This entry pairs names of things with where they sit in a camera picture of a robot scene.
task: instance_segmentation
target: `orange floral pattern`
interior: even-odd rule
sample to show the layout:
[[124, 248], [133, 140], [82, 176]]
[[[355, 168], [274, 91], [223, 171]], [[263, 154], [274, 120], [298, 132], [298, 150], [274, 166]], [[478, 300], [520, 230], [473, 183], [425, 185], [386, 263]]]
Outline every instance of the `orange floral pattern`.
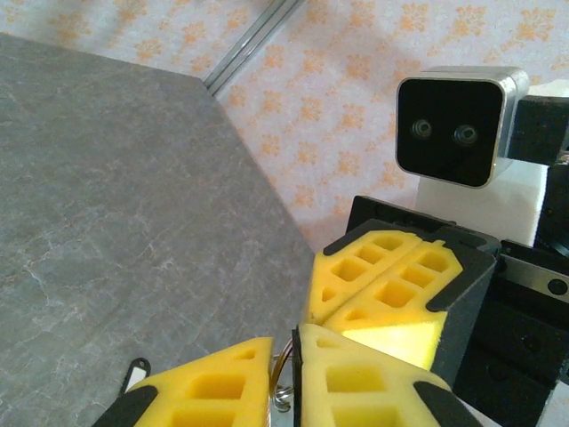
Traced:
[[135, 44], [134, 48], [137, 50], [136, 56], [141, 63], [146, 63], [153, 56], [162, 53], [162, 45], [157, 38], [142, 40]]
[[57, 29], [57, 37], [64, 46], [72, 46], [81, 36], [89, 36], [91, 28], [80, 12], [60, 15], [49, 23]]

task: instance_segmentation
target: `black plastic part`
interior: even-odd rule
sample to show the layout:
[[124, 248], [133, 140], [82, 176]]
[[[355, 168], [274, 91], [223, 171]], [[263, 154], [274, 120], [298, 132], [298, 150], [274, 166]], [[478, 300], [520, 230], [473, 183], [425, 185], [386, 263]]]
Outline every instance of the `black plastic part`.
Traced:
[[464, 356], [454, 392], [501, 427], [534, 427], [551, 389], [475, 347]]
[[126, 375], [124, 376], [124, 379], [123, 379], [123, 385], [121, 385], [121, 390], [118, 392], [119, 396], [122, 396], [126, 392], [126, 387], [128, 387], [128, 382], [132, 376], [132, 370], [135, 367], [145, 371], [147, 378], [150, 376], [150, 369], [151, 369], [150, 362], [148, 362], [148, 360], [145, 358], [136, 358], [128, 366], [128, 370], [126, 371]]
[[92, 427], [134, 427], [158, 395], [156, 387], [145, 385], [119, 397]]
[[[351, 212], [349, 213], [346, 233], [350, 233], [353, 229], [369, 220], [381, 220], [391, 224], [391, 227], [394, 229], [401, 230], [405, 228], [405, 230], [416, 233], [420, 237], [429, 237], [432, 240], [456, 241], [491, 255], [497, 255], [501, 250], [500, 240], [497, 238], [465, 229], [457, 225], [456, 222], [443, 221], [434, 216], [381, 202], [372, 197], [355, 196]], [[334, 249], [335, 251], [333, 252], [337, 252], [341, 248], [335, 247]]]
[[[504, 254], [565, 275], [567, 260], [512, 242]], [[503, 264], [505, 269], [515, 264]], [[566, 304], [494, 275], [478, 315], [454, 392], [494, 421], [534, 426], [557, 380], [567, 380]]]
[[569, 145], [569, 98], [526, 96], [517, 104], [508, 157], [553, 165]]
[[462, 357], [492, 279], [495, 259], [482, 252], [459, 245], [449, 245], [464, 269], [441, 293], [427, 303], [427, 309], [447, 312], [431, 371], [451, 387], [461, 367]]
[[302, 342], [299, 328], [293, 329], [294, 427], [301, 427], [302, 417]]
[[424, 381], [414, 383], [413, 387], [440, 427], [482, 427], [450, 391]]
[[553, 165], [548, 170], [535, 246], [569, 257], [569, 166], [567, 165]]
[[550, 389], [569, 354], [569, 331], [493, 298], [480, 311], [472, 340]]

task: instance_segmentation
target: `white foam block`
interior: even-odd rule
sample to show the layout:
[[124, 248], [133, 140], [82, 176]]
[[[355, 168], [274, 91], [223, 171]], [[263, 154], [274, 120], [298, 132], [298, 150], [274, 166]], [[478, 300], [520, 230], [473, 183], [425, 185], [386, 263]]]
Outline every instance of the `white foam block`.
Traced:
[[421, 178], [415, 208], [500, 240], [532, 246], [547, 176], [545, 165], [513, 161], [483, 189]]

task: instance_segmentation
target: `metal ring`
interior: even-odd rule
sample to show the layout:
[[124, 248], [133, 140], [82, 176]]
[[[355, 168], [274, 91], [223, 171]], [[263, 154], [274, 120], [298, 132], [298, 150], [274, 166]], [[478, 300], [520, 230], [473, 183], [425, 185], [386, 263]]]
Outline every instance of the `metal ring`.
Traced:
[[288, 412], [291, 410], [291, 404], [286, 401], [287, 398], [291, 397], [294, 388], [291, 386], [283, 387], [278, 385], [278, 379], [283, 372], [283, 367], [285, 367], [286, 360], [288, 360], [293, 353], [293, 340], [289, 340], [281, 353], [276, 357], [275, 367], [270, 376], [269, 382], [269, 393], [278, 412]]

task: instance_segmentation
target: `depth camera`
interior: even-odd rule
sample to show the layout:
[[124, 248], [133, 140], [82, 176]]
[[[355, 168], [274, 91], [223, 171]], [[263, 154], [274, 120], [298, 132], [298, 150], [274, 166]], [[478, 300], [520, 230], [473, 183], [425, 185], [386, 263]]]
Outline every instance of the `depth camera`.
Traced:
[[397, 89], [397, 162], [408, 173], [467, 187], [507, 163], [529, 77], [514, 67], [437, 67]]

